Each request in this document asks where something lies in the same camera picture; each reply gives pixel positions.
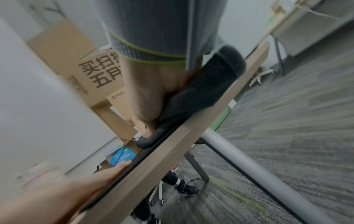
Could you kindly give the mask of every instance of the hand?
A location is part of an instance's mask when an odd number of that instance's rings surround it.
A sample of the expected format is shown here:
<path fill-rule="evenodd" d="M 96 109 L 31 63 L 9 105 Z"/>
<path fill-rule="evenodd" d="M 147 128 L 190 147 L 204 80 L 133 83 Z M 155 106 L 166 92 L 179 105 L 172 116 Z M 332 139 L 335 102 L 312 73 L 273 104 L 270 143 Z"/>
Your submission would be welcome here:
<path fill-rule="evenodd" d="M 0 206 L 0 224 L 67 223 L 95 193 L 110 184 L 131 161 L 88 177 L 73 178 L 29 192 Z"/>
<path fill-rule="evenodd" d="M 182 91 L 200 71 L 202 58 L 193 72 L 186 72 L 185 62 L 148 64 L 120 57 L 124 84 L 135 117 L 146 125 L 144 138 L 151 138 L 158 127 L 166 98 Z"/>

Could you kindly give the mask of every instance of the shoe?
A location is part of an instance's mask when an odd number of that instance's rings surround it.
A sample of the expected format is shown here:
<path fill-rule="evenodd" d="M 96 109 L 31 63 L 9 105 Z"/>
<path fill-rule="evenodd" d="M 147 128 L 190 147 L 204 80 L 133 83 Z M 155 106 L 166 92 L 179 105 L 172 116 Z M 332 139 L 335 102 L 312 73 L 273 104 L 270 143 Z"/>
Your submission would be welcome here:
<path fill-rule="evenodd" d="M 161 221 L 155 218 L 155 214 L 151 214 L 150 221 L 144 221 L 143 224 L 161 224 Z"/>
<path fill-rule="evenodd" d="M 195 186 L 189 186 L 184 182 L 184 180 L 181 180 L 180 184 L 176 187 L 176 189 L 183 196 L 193 197 L 199 193 L 199 188 Z"/>

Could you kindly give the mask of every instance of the gray metal pipe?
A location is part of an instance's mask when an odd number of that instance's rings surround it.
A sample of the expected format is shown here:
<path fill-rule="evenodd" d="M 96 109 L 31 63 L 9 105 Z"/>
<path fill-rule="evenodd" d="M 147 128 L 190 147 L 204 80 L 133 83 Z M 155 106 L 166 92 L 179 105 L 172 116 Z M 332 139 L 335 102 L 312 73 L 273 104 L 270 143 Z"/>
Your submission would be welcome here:
<path fill-rule="evenodd" d="M 335 224 L 325 212 L 306 200 L 218 133 L 208 128 L 202 135 L 207 146 L 304 224 Z"/>

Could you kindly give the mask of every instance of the black pants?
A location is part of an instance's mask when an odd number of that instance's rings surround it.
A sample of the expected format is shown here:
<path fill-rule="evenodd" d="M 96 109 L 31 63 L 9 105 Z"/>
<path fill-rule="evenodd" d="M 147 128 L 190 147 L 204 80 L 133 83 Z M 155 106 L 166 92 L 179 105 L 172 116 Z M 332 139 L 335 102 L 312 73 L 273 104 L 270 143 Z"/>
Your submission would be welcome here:
<path fill-rule="evenodd" d="M 178 177 L 175 173 L 169 171 L 166 176 L 162 178 L 162 181 L 169 184 L 175 185 L 177 183 Z M 149 207 L 149 199 L 146 197 L 144 198 L 140 204 L 135 208 L 134 214 L 142 221 L 147 220 L 150 215 L 150 207 Z"/>

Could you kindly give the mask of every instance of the metal table leg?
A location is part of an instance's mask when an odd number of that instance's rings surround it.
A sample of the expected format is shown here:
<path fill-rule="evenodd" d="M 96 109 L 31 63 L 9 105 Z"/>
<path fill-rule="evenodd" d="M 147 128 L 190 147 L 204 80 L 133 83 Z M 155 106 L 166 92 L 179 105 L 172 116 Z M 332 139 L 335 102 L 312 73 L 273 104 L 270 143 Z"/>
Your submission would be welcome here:
<path fill-rule="evenodd" d="M 203 168 L 199 165 L 199 163 L 195 160 L 195 158 L 189 151 L 184 154 L 184 157 L 188 160 L 188 162 L 193 166 L 193 168 L 198 172 L 198 174 L 204 181 L 209 180 L 209 176 L 206 174 L 206 172 L 203 170 Z"/>
<path fill-rule="evenodd" d="M 219 134 L 208 128 L 202 140 L 214 152 L 254 183 L 275 202 L 304 224 L 335 224 L 325 212 L 306 200 L 291 187 L 276 178 L 269 171 Z"/>
<path fill-rule="evenodd" d="M 278 61 L 279 61 L 279 69 L 281 72 L 281 76 L 284 77 L 285 73 L 284 73 L 284 67 L 283 67 L 283 60 L 281 59 L 281 55 L 280 55 L 280 51 L 279 51 L 279 42 L 278 42 L 278 38 L 273 37 L 274 38 L 274 45 L 275 45 L 275 50 L 277 52 L 277 57 L 278 57 Z"/>

